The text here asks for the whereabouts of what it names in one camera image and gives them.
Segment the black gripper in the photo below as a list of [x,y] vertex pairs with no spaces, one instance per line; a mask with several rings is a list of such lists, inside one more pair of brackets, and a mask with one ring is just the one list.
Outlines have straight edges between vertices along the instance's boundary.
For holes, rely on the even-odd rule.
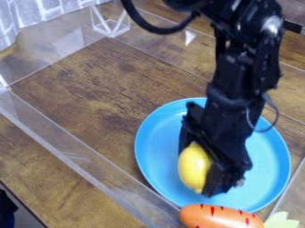
[[179,152],[197,142],[209,155],[213,166],[202,188],[202,195],[207,198],[227,193],[253,168],[245,142],[255,131],[265,104],[262,94],[242,91],[231,96],[215,86],[209,87],[205,105],[186,103]]

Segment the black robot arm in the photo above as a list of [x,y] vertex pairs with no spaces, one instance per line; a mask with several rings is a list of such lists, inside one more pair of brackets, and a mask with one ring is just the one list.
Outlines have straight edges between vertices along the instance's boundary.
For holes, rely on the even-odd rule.
[[245,142],[257,131],[267,91],[281,78],[278,51],[283,15],[277,0],[164,0],[168,7],[205,15],[215,36],[215,71],[206,104],[186,104],[179,148],[198,143],[211,168],[199,193],[211,197],[245,180],[253,162]]

